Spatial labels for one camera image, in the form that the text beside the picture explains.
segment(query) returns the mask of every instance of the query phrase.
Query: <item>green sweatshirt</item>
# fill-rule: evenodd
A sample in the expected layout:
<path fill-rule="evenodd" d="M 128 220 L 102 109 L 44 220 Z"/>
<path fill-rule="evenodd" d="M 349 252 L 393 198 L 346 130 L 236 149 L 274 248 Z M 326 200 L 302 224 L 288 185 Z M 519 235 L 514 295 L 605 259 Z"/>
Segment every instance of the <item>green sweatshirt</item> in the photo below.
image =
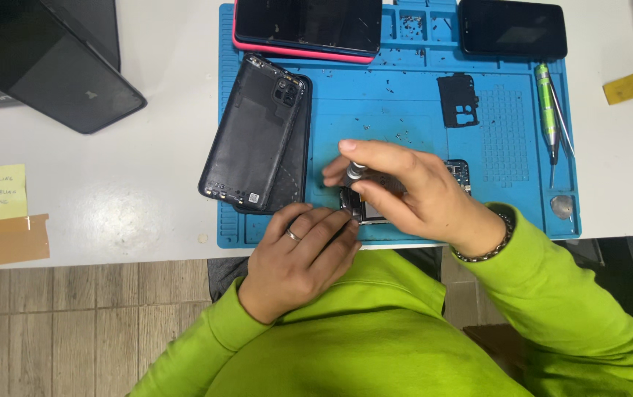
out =
<path fill-rule="evenodd" d="M 273 325 L 228 292 L 148 370 L 140 396 L 633 396 L 633 319 L 522 215 L 475 274 L 529 341 L 526 389 L 441 316 L 445 288 L 392 250 L 361 251 Z"/>

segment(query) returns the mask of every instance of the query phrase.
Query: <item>blue silicone repair mat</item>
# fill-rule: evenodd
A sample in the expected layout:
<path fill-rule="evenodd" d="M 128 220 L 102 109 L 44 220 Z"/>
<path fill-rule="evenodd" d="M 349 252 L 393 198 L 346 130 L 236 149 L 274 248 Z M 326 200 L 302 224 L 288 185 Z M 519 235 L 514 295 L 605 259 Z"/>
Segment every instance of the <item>blue silicone repair mat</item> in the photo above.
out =
<path fill-rule="evenodd" d="M 470 167 L 473 197 L 501 201 L 552 239 L 581 234 L 576 168 L 560 150 L 554 190 L 549 188 L 549 155 L 541 135 L 534 63 L 495 57 L 464 56 L 458 47 L 454 0 L 382 7 L 382 45 L 370 65 L 311 59 L 272 58 L 313 82 L 312 135 L 309 143 L 306 202 L 339 207 L 338 189 L 322 185 L 321 169 L 338 155 L 344 138 L 389 140 L 463 159 Z M 243 57 L 231 41 L 233 5 L 220 7 L 219 117 Z M 564 61 L 549 64 L 565 118 L 570 120 Z M 473 77 L 479 124 L 445 128 L 436 78 L 464 72 Z M 572 197 L 563 221 L 551 211 L 559 194 Z M 255 247 L 270 221 L 242 215 L 218 203 L 217 243 L 222 248 Z M 360 229 L 363 244 L 422 244 L 392 225 Z"/>

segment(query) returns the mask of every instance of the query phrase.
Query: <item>white table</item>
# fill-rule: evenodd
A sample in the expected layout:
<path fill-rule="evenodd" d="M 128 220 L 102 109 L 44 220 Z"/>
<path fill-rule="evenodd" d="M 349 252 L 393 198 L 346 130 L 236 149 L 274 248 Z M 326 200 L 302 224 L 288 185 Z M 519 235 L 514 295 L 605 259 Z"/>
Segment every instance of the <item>white table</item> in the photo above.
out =
<path fill-rule="evenodd" d="M 26 165 L 29 213 L 49 213 L 51 251 L 2 267 L 251 252 L 218 248 L 216 203 L 197 192 L 217 127 L 224 1 L 117 2 L 122 73 L 149 105 L 92 136 L 25 106 L 0 110 L 0 165 Z M 633 100 L 608 106 L 602 89 L 633 73 L 633 1 L 553 2 L 568 33 L 582 237 L 633 235 Z"/>

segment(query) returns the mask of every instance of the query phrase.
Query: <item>green screwdriver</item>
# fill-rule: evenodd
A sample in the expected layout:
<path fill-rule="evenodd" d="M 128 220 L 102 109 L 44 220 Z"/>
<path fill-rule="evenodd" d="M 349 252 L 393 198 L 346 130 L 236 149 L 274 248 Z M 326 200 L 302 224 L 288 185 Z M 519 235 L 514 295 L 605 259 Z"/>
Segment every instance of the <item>green screwdriver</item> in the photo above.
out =
<path fill-rule="evenodd" d="M 556 123 L 556 107 L 552 94 L 552 83 L 549 75 L 549 67 L 546 63 L 534 68 L 539 92 L 539 106 L 541 107 L 541 128 L 549 145 L 549 161 L 551 164 L 550 189 L 554 189 L 554 173 L 559 163 L 559 130 Z"/>

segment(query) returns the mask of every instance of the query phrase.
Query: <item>phone with pink case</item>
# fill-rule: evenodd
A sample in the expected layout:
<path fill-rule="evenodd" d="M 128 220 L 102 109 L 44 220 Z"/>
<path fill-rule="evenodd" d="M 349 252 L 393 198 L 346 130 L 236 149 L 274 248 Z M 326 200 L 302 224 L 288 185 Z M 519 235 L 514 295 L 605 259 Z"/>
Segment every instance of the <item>phone with pink case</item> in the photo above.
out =
<path fill-rule="evenodd" d="M 300 58 L 369 64 L 380 51 L 382 0 L 235 0 L 233 44 Z"/>

